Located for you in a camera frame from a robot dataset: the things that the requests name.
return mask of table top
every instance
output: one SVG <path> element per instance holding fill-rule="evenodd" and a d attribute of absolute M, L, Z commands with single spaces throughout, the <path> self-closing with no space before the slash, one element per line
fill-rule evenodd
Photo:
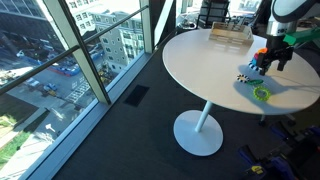
<path fill-rule="evenodd" d="M 266 39 L 254 36 L 251 46 L 209 39 L 210 29 L 182 33 L 164 47 L 163 62 L 184 88 L 212 103 L 235 111 L 281 115 L 312 105 L 320 95 L 320 79 L 312 66 L 296 53 L 278 71 L 274 61 L 265 76 L 248 64 Z M 244 74 L 262 79 L 271 91 L 267 101 L 254 98 L 253 87 L 237 81 Z"/>

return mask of table pedestal base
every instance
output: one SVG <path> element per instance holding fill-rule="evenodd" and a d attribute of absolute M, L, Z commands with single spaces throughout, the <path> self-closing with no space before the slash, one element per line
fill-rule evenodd
<path fill-rule="evenodd" d="M 180 114 L 173 127 L 174 136 L 179 145 L 191 154 L 208 156 L 221 147 L 223 141 L 222 129 L 210 115 L 199 132 L 195 128 L 202 112 L 190 110 Z"/>

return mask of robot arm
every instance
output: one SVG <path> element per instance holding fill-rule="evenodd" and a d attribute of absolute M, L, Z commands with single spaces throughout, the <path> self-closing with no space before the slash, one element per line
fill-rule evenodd
<path fill-rule="evenodd" d="M 267 52 L 260 53 L 256 62 L 261 68 L 261 75 L 275 60 L 279 60 L 277 69 L 283 70 L 294 50 L 293 46 L 283 41 L 285 35 L 296 31 L 299 19 L 320 14 L 319 9 L 320 0 L 273 0 L 267 27 Z"/>

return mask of desk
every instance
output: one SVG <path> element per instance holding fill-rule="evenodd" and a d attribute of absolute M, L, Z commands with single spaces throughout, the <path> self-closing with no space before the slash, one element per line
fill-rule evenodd
<path fill-rule="evenodd" d="M 185 89 L 207 100 L 203 111 L 186 111 L 175 121 L 175 138 L 189 153 L 207 156 L 221 147 L 222 129 L 208 114 L 212 103 L 239 112 L 283 115 L 307 108 L 319 98 L 319 76 L 297 54 L 283 71 L 276 70 L 275 61 L 266 75 L 260 76 L 248 64 L 254 53 L 265 47 L 266 39 L 254 36 L 248 47 L 209 40 L 209 34 L 209 29 L 180 34 L 163 50 L 169 74 Z M 272 93 L 268 101 L 255 99 L 252 87 L 236 80 L 239 74 L 263 79 Z"/>

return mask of crosswalk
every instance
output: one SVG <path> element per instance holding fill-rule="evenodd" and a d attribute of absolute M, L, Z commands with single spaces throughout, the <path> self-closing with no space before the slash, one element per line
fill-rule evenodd
<path fill-rule="evenodd" d="M 80 86 L 78 86 L 74 91 L 72 91 L 65 99 L 67 101 L 76 103 L 85 92 L 90 89 L 89 84 L 85 81 Z"/>

